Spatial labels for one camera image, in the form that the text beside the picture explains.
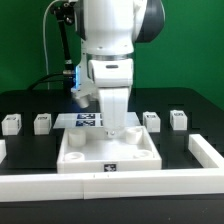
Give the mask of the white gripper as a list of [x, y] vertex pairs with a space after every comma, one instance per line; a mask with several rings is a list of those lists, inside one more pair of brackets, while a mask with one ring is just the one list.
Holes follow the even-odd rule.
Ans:
[[133, 60], [90, 60], [88, 69], [97, 88], [103, 126], [107, 136], [115, 138], [125, 128], [133, 85]]

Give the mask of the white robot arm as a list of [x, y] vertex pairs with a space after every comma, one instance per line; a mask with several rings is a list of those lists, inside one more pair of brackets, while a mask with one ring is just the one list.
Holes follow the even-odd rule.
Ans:
[[82, 40], [72, 97], [80, 107], [95, 98], [111, 138], [126, 126], [133, 85], [134, 44], [154, 40], [164, 27], [162, 0], [69, 0]]

